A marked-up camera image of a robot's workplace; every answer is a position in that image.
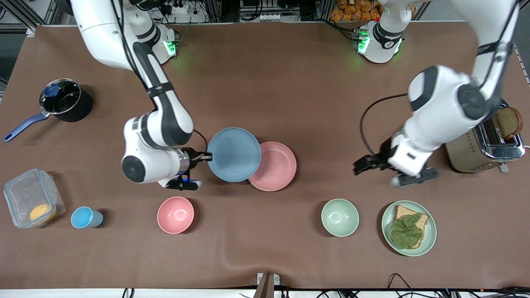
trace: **toast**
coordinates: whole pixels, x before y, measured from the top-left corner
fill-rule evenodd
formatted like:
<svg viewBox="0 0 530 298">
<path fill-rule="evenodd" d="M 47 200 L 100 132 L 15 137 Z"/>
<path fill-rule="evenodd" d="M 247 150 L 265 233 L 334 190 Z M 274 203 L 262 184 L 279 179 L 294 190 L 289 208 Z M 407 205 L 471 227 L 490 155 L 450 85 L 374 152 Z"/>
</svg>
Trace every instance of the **toast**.
<svg viewBox="0 0 530 298">
<path fill-rule="evenodd" d="M 493 119 L 504 139 L 511 139 L 523 130 L 523 118 L 517 109 L 505 107 L 498 110 Z"/>
<path fill-rule="evenodd" d="M 397 205 L 396 206 L 396 216 L 394 217 L 394 221 L 404 217 L 405 215 L 412 215 L 412 214 L 416 214 L 416 213 L 417 213 L 417 211 L 410 210 L 410 209 L 408 209 L 406 207 L 403 207 L 401 205 Z M 421 214 L 420 219 L 416 222 L 416 226 L 421 229 L 421 231 L 423 232 L 423 236 L 425 236 L 425 225 L 427 224 L 427 220 L 428 219 L 429 219 L 428 215 Z M 416 249 L 416 248 L 420 247 L 421 240 L 423 240 L 423 236 L 418 241 L 418 243 L 416 243 L 416 245 L 413 246 L 411 249 Z"/>
</svg>

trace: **pink bowl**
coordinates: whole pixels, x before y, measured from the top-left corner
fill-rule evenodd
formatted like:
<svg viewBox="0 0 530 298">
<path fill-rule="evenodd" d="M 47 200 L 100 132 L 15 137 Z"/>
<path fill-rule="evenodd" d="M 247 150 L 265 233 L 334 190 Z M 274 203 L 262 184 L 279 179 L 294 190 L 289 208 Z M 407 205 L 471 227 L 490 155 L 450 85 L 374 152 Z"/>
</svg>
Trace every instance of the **pink bowl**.
<svg viewBox="0 0 530 298">
<path fill-rule="evenodd" d="M 172 197 L 160 205 L 156 219 L 162 231 L 179 234 L 191 225 L 194 215 L 190 201 L 183 197 Z"/>
<path fill-rule="evenodd" d="M 286 187 L 296 174 L 296 158 L 286 145 L 265 142 L 261 147 L 261 162 L 249 181 L 263 191 L 277 191 Z"/>
</svg>

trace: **transparent food container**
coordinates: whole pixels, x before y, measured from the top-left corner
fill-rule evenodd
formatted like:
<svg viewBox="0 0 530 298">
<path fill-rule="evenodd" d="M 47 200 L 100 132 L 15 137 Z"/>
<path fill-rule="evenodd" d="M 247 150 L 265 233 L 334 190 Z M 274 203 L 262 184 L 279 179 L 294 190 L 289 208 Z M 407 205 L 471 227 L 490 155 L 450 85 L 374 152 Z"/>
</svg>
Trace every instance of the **transparent food container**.
<svg viewBox="0 0 530 298">
<path fill-rule="evenodd" d="M 65 212 L 53 179 L 39 169 L 31 169 L 6 183 L 4 196 L 13 223 L 20 229 L 41 226 Z"/>
</svg>

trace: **toaster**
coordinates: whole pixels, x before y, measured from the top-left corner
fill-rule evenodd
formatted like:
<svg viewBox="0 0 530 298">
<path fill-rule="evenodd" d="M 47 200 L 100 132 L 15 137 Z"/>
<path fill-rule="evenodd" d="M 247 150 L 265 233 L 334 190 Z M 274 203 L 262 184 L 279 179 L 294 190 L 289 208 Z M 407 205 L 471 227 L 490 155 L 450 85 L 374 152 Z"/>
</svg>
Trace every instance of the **toaster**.
<svg viewBox="0 0 530 298">
<path fill-rule="evenodd" d="M 506 101 L 502 100 L 500 108 L 507 106 Z M 520 134 L 504 139 L 493 117 L 445 146 L 453 170 L 462 173 L 478 173 L 495 167 L 506 173 L 506 164 L 525 154 Z"/>
</svg>

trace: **table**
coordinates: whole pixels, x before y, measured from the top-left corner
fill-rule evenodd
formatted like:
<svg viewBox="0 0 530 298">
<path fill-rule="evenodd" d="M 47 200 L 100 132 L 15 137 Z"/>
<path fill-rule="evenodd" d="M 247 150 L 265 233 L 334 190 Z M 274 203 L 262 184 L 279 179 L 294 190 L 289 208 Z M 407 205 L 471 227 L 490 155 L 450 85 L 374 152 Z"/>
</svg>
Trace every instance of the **table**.
<svg viewBox="0 0 530 298">
<path fill-rule="evenodd" d="M 265 270 L 297 288 L 381 288 L 394 272 L 417 288 L 528 285 L 530 159 L 509 164 L 509 174 L 457 174 L 442 149 L 428 163 L 440 178 L 400 189 L 390 186 L 391 171 L 352 174 L 351 163 L 367 152 L 358 128 L 363 110 L 405 92 L 430 65 L 470 72 L 473 36 L 465 23 L 414 23 L 397 56 L 375 65 L 353 56 L 326 24 L 189 26 L 178 58 L 164 69 L 195 128 L 210 139 L 238 126 L 260 142 L 282 142 L 294 151 L 298 173 L 289 187 L 268 193 L 223 182 L 202 163 L 192 174 L 205 185 L 178 192 L 137 185 L 121 172 L 123 124 L 153 108 L 134 74 L 95 61 L 76 28 L 39 27 L 24 42 L 0 104 L 2 134 L 39 111 L 40 91 L 56 78 L 85 85 L 95 103 L 80 122 L 51 118 L 0 144 L 2 185 L 28 169 L 45 170 L 67 208 L 46 227 L 19 230 L 1 205 L 0 287 L 234 287 L 255 284 Z M 515 55 L 503 94 L 530 115 Z M 410 113 L 406 98 L 374 107 L 365 122 L 372 146 Z M 197 136 L 189 145 L 204 146 Z M 169 235 L 156 212 L 178 195 L 192 201 L 196 220 L 185 234 Z M 360 213 L 346 238 L 331 237 L 320 223 L 321 208 L 337 197 Z M 385 206 L 402 199 L 436 220 L 438 239 L 422 257 L 397 255 L 381 234 Z M 83 205 L 104 212 L 102 228 L 71 227 L 70 215 Z"/>
</svg>

